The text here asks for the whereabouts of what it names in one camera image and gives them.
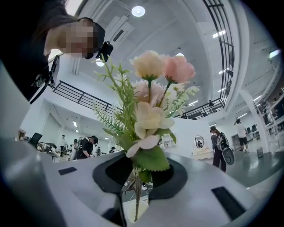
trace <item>black rubber pad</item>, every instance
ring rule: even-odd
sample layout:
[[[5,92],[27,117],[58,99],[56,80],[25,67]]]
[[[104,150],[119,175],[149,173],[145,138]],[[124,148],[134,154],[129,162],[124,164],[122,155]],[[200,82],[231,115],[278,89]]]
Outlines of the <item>black rubber pad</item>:
[[[221,203],[231,220],[234,220],[245,213],[242,205],[233,197],[233,195],[224,187],[214,188],[211,190]]]
[[[69,167],[69,168],[64,168],[64,169],[58,170],[58,172],[59,172],[60,175],[64,175],[64,174],[74,172],[76,170],[77,169],[75,167]]]

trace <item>round mirror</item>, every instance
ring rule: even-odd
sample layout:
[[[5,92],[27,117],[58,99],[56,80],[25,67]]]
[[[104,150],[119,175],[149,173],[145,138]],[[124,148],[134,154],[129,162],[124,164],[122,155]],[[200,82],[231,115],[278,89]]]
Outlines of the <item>round mirror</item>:
[[[201,135],[197,135],[194,139],[194,144],[197,148],[203,148],[204,147],[204,139]]]

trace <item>pink rose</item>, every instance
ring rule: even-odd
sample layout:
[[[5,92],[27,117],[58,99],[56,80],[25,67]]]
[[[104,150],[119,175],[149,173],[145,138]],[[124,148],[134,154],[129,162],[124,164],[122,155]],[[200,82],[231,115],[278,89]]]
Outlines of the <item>pink rose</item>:
[[[168,81],[174,83],[184,83],[195,75],[192,64],[186,62],[183,56],[174,56],[166,59],[164,75]]]

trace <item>ceiling light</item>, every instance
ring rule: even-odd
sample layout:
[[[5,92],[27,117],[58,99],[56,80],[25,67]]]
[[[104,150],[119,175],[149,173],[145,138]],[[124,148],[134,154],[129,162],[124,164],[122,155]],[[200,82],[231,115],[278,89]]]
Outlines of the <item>ceiling light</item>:
[[[260,96],[258,96],[257,98],[255,98],[255,99],[254,99],[254,101],[256,101],[257,99],[259,99],[260,97],[261,97],[261,95],[260,95]]]
[[[245,115],[247,115],[247,114],[248,114],[248,113],[245,113],[245,114],[243,114],[243,115],[237,117],[237,119],[239,119],[239,118],[241,118],[241,117],[243,117],[243,116],[245,116]]]
[[[97,60],[96,64],[97,64],[97,66],[100,66],[100,67],[105,65],[105,63],[101,62],[100,60]]]
[[[226,33],[226,31],[223,30],[223,31],[219,32],[219,35],[223,35],[225,33]],[[218,33],[213,34],[213,38],[216,38],[216,37],[218,37]]]
[[[277,54],[279,54],[281,52],[281,50],[275,50],[269,53],[269,58],[273,58],[275,57]]]
[[[222,74],[222,73],[225,73],[225,72],[226,72],[226,70],[224,69],[224,70],[220,71],[219,74]]]
[[[221,91],[223,91],[225,88],[222,88],[221,90],[218,90],[218,92],[221,92]],[[226,89],[225,89],[226,90]]]
[[[135,6],[132,10],[131,13],[133,16],[141,17],[145,14],[145,9],[142,6]]]
[[[192,103],[188,104],[188,106],[195,106],[195,103],[197,103],[197,102],[198,102],[198,100],[196,100],[195,102],[192,102]]]

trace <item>black railing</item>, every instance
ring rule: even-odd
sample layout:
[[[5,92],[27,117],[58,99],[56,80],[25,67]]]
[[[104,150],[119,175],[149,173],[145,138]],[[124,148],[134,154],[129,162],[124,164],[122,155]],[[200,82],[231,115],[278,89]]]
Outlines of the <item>black railing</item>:
[[[213,106],[208,102],[198,108],[185,112],[182,116],[177,115],[175,117],[200,119],[213,114],[224,108],[231,90],[234,67],[234,45],[224,5],[220,0],[203,0],[203,2],[211,15],[220,43],[222,60],[220,97],[212,101]]]
[[[232,84],[235,55],[231,29],[224,5],[220,0],[203,0],[203,2],[211,15],[219,38],[222,57],[220,99],[226,103]]]
[[[120,108],[115,107],[110,103],[103,101],[102,99],[97,98],[91,94],[88,94],[76,87],[73,87],[72,85],[67,84],[61,80],[59,81],[58,86],[53,90],[53,92],[89,109],[94,109],[95,102],[99,104],[103,108],[105,113],[110,116],[113,116],[114,108],[116,108],[117,111],[121,111]]]
[[[182,116],[177,115],[175,117],[187,118],[192,120],[198,120],[202,117],[206,117],[209,114],[216,113],[224,108],[224,104],[220,98],[213,100],[212,102],[206,103],[195,109],[185,112]]]

